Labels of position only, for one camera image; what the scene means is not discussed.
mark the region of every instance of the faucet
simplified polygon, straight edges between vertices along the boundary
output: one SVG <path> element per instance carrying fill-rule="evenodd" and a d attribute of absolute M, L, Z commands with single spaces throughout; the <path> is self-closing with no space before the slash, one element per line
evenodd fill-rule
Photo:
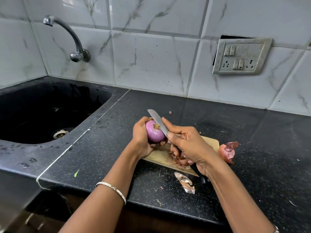
<path fill-rule="evenodd" d="M 72 36 L 72 38 L 74 39 L 74 41 L 76 43 L 77 51 L 70 53 L 70 59 L 73 62 L 79 62 L 80 60 L 83 60 L 85 62 L 89 62 L 91 59 L 90 53 L 88 52 L 88 50 L 85 50 L 82 48 L 82 44 L 81 44 L 78 36 L 72 30 L 72 28 L 69 27 L 68 24 L 66 24 L 64 21 L 62 21 L 61 19 L 59 19 L 53 15 L 46 15 L 43 19 L 43 23 L 46 25 L 49 25 L 49 26 L 53 26 L 54 22 L 59 24 L 60 26 L 62 26 L 65 30 L 67 30 L 68 33 L 70 33 L 70 35 Z"/>

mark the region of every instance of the person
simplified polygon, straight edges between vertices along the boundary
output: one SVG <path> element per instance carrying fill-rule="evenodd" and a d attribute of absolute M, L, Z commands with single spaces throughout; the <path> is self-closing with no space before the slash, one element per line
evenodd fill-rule
<path fill-rule="evenodd" d="M 64 224 L 60 233 L 114 232 L 124 205 L 123 197 L 126 198 L 128 194 L 137 162 L 146 157 L 155 146 L 148 143 L 145 123 L 149 120 L 152 118 L 143 117 L 134 125 L 132 140 L 104 177 L 102 184 L 97 185 Z M 196 163 L 200 173 L 209 178 L 234 233 L 278 232 L 229 165 L 203 140 L 194 127 L 172 125 L 165 118 L 162 121 L 170 131 L 168 138 L 171 143 L 182 150 L 179 153 L 178 149 L 171 146 L 171 152 L 183 165 Z"/>

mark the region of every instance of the backsplash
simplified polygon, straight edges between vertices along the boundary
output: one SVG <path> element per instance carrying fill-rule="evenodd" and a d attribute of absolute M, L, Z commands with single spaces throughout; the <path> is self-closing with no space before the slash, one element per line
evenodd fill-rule
<path fill-rule="evenodd" d="M 21 16 L 0 24 L 29 27 L 30 19 L 48 75 L 311 116 L 311 0 L 20 1 L 28 16 L 19 0 L 5 0 L 0 17 Z M 45 15 L 72 27 L 90 62 L 69 60 L 73 39 L 57 24 L 44 25 Z M 212 74 L 221 35 L 273 38 L 262 73 Z M 23 40 L 14 47 L 25 49 Z M 42 64 L 37 48 L 31 49 L 33 59 L 28 54 L 27 63 L 17 62 L 22 72 L 29 61 L 35 68 Z"/>
<path fill-rule="evenodd" d="M 0 88 L 46 75 L 22 0 L 0 0 Z"/>

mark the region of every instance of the kitchen counter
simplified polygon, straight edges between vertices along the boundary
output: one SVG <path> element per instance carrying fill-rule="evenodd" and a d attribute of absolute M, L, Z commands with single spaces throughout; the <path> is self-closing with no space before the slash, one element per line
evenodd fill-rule
<path fill-rule="evenodd" d="M 311 117 L 82 84 L 108 89 L 113 96 L 81 125 L 56 141 L 20 144 L 13 151 L 12 147 L 18 145 L 0 141 L 4 151 L 0 155 L 1 169 L 37 178 L 42 188 L 91 192 L 131 140 L 135 122 L 149 116 L 147 109 L 154 109 L 173 124 L 194 126 L 201 135 L 217 139 L 220 144 L 238 141 L 240 146 L 231 168 L 265 215 L 281 232 L 310 232 Z M 37 162 L 30 163 L 32 157 Z M 191 176 L 196 193 L 188 194 L 173 173 L 173 169 L 139 161 L 128 201 L 146 209 L 226 223 L 210 183 L 202 187 L 200 179 Z"/>

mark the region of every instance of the forearm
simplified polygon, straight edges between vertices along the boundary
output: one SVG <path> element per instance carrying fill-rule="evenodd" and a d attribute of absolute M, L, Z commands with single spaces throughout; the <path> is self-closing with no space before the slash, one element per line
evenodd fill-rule
<path fill-rule="evenodd" d="M 234 233 L 273 233 L 274 226 L 266 218 L 239 178 L 221 159 L 207 163 L 209 177 Z"/>
<path fill-rule="evenodd" d="M 139 160 L 138 150 L 131 143 L 119 156 L 103 179 L 116 187 L 126 198 L 134 169 Z M 60 233 L 114 232 L 124 201 L 105 185 L 98 185 L 66 222 Z"/>

